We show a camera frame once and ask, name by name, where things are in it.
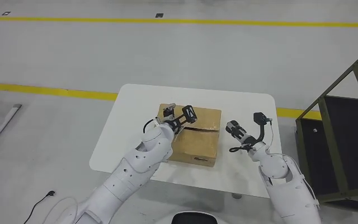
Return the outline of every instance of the cardboard box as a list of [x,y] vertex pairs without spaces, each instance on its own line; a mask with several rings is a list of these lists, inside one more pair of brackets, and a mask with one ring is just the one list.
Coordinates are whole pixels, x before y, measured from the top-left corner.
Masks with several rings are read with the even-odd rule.
[[[158,112],[160,119],[163,119],[163,109],[167,105],[160,105]],[[175,107],[176,117],[182,114],[182,108],[183,106],[179,105]],[[174,137],[173,155],[169,160],[213,167],[218,151],[222,112],[215,109],[193,108],[197,121],[193,124],[184,124],[185,129]]]

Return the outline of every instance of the white cable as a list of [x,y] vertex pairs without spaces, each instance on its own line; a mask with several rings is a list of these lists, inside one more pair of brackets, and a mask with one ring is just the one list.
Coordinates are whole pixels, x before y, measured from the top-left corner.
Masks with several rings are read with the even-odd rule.
[[49,215],[51,214],[52,210],[53,210],[60,202],[62,202],[63,200],[69,199],[69,198],[72,199],[72,200],[74,200],[75,205],[76,205],[76,213],[75,213],[75,215],[74,215],[74,217],[73,217],[73,221],[72,221],[72,224],[74,224],[74,222],[75,222],[75,220],[76,220],[76,217],[77,217],[77,212],[78,212],[78,203],[77,203],[77,200],[76,200],[75,198],[73,198],[73,197],[65,197],[65,198],[59,200],[56,204],[54,204],[54,205],[52,206],[52,208],[50,209],[49,213],[46,215],[46,217],[45,217],[44,221],[42,222],[42,224],[45,224],[45,222],[46,222],[47,218],[49,217]]
[[272,146],[272,143],[274,142],[274,130],[272,129],[272,125],[271,125],[271,133],[272,133],[271,143],[268,146],[268,148],[266,149],[266,152],[270,149],[270,147]]
[[175,142],[175,141],[177,140],[179,134],[181,133],[182,130],[184,130],[184,128],[187,126],[187,124],[188,124],[188,123],[186,123],[186,124],[183,125],[182,129],[180,129],[180,131],[178,132],[178,134],[175,136],[175,139],[174,139],[173,142]]

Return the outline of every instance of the gray floor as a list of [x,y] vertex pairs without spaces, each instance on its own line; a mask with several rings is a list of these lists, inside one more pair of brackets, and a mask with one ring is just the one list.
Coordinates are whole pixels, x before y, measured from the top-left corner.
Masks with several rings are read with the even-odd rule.
[[[112,1],[123,0],[16,0],[6,1],[0,12],[358,21],[351,13],[358,3],[347,5],[350,0],[107,3]],[[309,106],[358,59],[357,28],[2,21],[0,30],[1,83],[102,92],[118,92],[127,83],[258,92],[272,95],[278,107],[294,109]],[[358,97],[353,79],[340,85],[340,95]]]
[[[112,101],[0,92],[0,117],[12,104],[23,107],[0,135],[1,223],[22,223],[32,205],[50,190],[29,223],[43,220],[58,199],[85,199],[108,174],[88,162]],[[296,157],[294,120],[279,119],[283,151]],[[55,218],[66,202],[54,211]],[[170,212],[205,210],[231,223],[281,223],[268,199],[151,181],[119,210],[112,223],[154,223]],[[358,214],[322,207],[323,223],[357,223]]]

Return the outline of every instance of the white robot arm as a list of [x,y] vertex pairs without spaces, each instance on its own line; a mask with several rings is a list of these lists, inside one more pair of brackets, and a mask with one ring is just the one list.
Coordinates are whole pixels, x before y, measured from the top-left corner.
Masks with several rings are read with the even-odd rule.
[[[226,131],[239,140],[241,147],[231,148],[230,152],[246,150],[254,162],[260,162],[258,171],[265,184],[275,210],[288,224],[321,224],[318,214],[319,203],[296,162],[287,155],[270,154],[269,148],[262,141],[265,135],[264,125],[272,122],[263,113],[254,113],[254,121],[260,125],[260,136],[255,139],[232,120]],[[286,179],[284,184],[273,184],[272,179]]]
[[164,119],[153,119],[155,127],[143,129],[142,142],[130,150],[118,167],[96,188],[92,195],[78,207],[70,207],[60,221],[61,224],[108,224],[122,204],[142,187],[158,170],[160,163],[172,155],[172,141],[182,124],[196,122],[192,106],[185,106],[183,115],[174,118],[175,104],[164,110]]

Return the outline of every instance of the white pole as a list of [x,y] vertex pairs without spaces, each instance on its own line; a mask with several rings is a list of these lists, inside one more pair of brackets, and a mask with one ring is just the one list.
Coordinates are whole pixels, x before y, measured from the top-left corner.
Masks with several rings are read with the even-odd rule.
[[22,105],[21,104],[15,104],[11,110],[9,111],[9,113],[7,113],[7,115],[5,116],[4,122],[0,125],[0,133],[4,130],[4,128],[6,127],[6,125],[9,123],[9,121],[11,120],[11,118],[16,114],[16,112],[20,109]]

